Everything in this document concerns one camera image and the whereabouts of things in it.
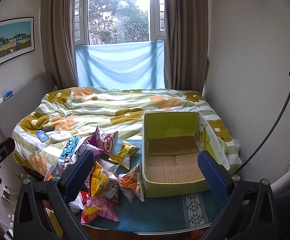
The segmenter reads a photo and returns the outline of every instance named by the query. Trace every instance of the bolt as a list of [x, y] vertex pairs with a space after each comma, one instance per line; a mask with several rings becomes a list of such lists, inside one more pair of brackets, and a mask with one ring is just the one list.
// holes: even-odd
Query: bolt
[[29, 178], [25, 178], [25, 179], [23, 180], [23, 183], [24, 183], [25, 185], [29, 184], [29, 183], [30, 183], [30, 179], [29, 179]]
[[233, 176], [232, 176], [232, 179], [233, 179], [234, 181], [240, 181], [240, 177], [239, 177], [238, 175], [233, 175]]
[[268, 184], [269, 184], [269, 181], [268, 181], [267, 179], [262, 179], [262, 183], [263, 183], [264, 185], [268, 185]]
[[61, 177], [59, 175], [54, 175], [52, 181], [58, 181]]

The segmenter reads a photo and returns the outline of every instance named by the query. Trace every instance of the blue tablecloth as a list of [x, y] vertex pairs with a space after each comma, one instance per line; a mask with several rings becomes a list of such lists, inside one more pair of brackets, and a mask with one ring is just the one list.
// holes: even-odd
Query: blue tablecloth
[[[117, 141], [115, 153], [119, 152], [121, 141]], [[142, 147], [141, 140], [125, 141], [139, 148]], [[130, 167], [133, 168], [140, 160], [141, 149], [131, 158]], [[117, 172], [123, 174], [128, 171], [120, 166]], [[143, 233], [174, 231], [210, 223], [222, 208], [222, 204], [215, 200], [211, 191], [174, 197], [145, 198], [145, 202], [141, 202], [139, 198], [135, 197], [132, 204], [120, 192], [120, 203], [114, 206], [120, 222], [97, 217], [88, 225], [110, 230]]]

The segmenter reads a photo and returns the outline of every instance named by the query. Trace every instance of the framed picture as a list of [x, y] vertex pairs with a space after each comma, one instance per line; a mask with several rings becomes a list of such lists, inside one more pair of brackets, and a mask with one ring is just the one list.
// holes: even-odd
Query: framed picture
[[34, 50], [34, 17], [0, 22], [0, 65]]

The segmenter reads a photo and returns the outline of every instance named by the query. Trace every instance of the window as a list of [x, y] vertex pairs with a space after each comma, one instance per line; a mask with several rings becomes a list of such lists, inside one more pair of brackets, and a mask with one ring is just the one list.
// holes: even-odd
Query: window
[[75, 43], [163, 40], [164, 0], [75, 0]]

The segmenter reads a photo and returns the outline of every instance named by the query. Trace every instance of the headboard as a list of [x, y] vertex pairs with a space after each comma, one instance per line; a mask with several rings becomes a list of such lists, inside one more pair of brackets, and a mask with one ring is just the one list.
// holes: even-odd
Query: headboard
[[16, 124], [32, 113], [47, 93], [52, 92], [54, 85], [52, 76], [46, 73], [0, 105], [0, 130], [6, 138], [12, 135]]

